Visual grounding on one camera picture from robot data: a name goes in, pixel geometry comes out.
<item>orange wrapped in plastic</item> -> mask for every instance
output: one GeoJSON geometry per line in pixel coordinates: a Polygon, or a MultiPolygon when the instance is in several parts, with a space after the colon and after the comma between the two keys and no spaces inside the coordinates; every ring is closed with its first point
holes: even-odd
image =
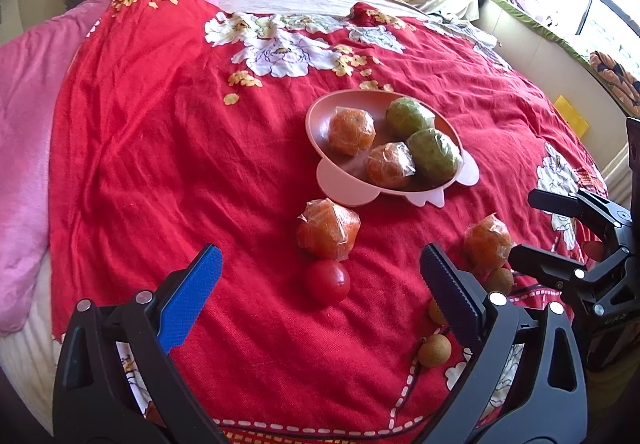
{"type": "Polygon", "coordinates": [[[321,259],[346,260],[360,229],[357,213],[331,199],[306,203],[299,217],[298,245],[321,259]]]}
{"type": "Polygon", "coordinates": [[[513,246],[507,226],[495,213],[466,229],[464,248],[469,260],[475,265],[475,275],[502,267],[513,246]]]}
{"type": "Polygon", "coordinates": [[[365,110],[338,107],[329,122],[329,146],[345,155],[369,150],[376,137],[373,117],[365,110]]]}
{"type": "Polygon", "coordinates": [[[387,143],[371,150],[366,163],[369,180],[376,186],[397,189],[415,174],[414,160],[404,143],[387,143]]]}

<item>pink blanket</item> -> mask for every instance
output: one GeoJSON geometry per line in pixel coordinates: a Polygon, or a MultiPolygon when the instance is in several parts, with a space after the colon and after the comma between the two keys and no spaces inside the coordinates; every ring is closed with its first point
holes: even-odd
{"type": "Polygon", "coordinates": [[[85,0],[0,47],[0,333],[24,325],[49,244],[56,97],[76,50],[110,1],[85,0]]]}

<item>red tomato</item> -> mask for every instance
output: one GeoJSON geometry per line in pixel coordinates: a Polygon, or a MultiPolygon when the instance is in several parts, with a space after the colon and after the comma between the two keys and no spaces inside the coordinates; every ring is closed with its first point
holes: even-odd
{"type": "Polygon", "coordinates": [[[337,305],[349,294],[351,278],[339,262],[320,260],[307,269],[305,284],[309,294],[323,305],[337,305]]]}

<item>red blanket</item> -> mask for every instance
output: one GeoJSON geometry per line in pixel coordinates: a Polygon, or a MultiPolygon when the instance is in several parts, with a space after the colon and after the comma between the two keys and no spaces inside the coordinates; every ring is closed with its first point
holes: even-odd
{"type": "MultiPolygon", "coordinates": [[[[409,440],[469,356],[454,341],[443,366],[416,363],[420,337],[436,329],[422,247],[439,243],[468,268],[465,228],[497,212],[518,243],[579,257],[581,225],[533,210],[527,193],[600,182],[542,92],[468,40],[364,4],[347,20],[228,16],[203,0],[114,1],[60,93],[50,175],[54,335],[79,299],[128,301],[215,243],[222,279],[171,355],[229,435],[260,432],[257,444],[409,440]],[[312,258],[295,240],[305,203],[321,198],[305,113],[327,92],[385,86],[447,117],[481,178],[449,188],[441,210],[388,196],[358,208],[350,295],[321,310],[302,285],[312,258]]],[[[551,297],[516,277],[512,301],[551,297]]]]}

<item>blue gripper pad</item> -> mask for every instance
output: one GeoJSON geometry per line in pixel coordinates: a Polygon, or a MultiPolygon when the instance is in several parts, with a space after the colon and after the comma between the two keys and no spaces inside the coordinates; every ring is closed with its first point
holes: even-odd
{"type": "Polygon", "coordinates": [[[188,275],[160,313],[158,341],[166,354],[179,347],[222,274],[222,253],[209,246],[191,263],[188,275]]]}
{"type": "Polygon", "coordinates": [[[478,280],[459,271],[438,246],[429,244],[420,256],[420,273],[438,302],[454,336],[472,352],[482,348],[486,295],[478,280]]]}

